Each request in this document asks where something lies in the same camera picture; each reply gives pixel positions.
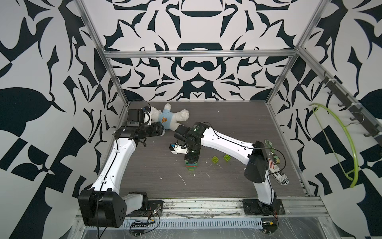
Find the lime square lego brick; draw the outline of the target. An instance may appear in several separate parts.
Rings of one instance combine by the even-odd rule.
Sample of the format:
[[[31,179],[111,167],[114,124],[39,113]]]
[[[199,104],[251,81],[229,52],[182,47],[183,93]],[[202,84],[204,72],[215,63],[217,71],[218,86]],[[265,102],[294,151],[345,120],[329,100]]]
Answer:
[[[211,160],[212,160],[212,162],[213,162],[214,164],[217,164],[218,161],[219,161],[218,157],[216,157],[216,156],[214,156]]]
[[[226,154],[223,159],[226,161],[226,162],[229,162],[231,160],[231,156]]]

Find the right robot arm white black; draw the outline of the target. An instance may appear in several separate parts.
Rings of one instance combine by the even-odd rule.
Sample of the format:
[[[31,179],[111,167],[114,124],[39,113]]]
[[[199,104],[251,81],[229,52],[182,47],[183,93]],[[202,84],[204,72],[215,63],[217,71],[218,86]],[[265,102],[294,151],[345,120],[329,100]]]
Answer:
[[[234,139],[216,131],[209,123],[198,121],[192,127],[178,126],[174,137],[181,143],[171,144],[169,149],[173,154],[184,154],[187,166],[197,166],[203,146],[223,152],[246,165],[244,176],[254,184],[259,205],[273,205],[276,194],[269,180],[269,162],[263,143]]]

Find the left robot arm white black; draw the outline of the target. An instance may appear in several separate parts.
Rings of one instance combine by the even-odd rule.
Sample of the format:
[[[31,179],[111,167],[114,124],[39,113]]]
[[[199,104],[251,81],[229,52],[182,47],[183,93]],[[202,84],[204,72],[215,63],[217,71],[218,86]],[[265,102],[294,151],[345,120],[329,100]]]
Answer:
[[[164,127],[160,122],[144,126],[122,126],[114,133],[111,153],[95,183],[82,190],[78,202],[82,219],[87,227],[119,228],[127,215],[146,213],[148,198],[145,192],[120,196],[120,186],[128,162],[139,143],[149,137],[161,136]]]

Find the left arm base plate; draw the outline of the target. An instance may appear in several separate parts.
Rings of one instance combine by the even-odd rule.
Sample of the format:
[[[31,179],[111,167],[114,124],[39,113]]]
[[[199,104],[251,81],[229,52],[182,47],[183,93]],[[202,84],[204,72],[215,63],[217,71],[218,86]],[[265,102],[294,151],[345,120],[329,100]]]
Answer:
[[[149,200],[142,208],[127,214],[126,217],[149,217],[153,211],[156,211],[155,215],[162,216],[163,203],[163,200]]]

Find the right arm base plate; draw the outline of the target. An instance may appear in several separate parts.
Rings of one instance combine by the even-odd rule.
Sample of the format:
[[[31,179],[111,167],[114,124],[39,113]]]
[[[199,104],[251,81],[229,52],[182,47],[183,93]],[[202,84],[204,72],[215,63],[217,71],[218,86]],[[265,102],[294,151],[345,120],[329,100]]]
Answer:
[[[276,213],[278,216],[286,214],[280,199],[275,199],[272,205],[261,203],[257,199],[243,199],[242,204],[245,215],[272,216]]]

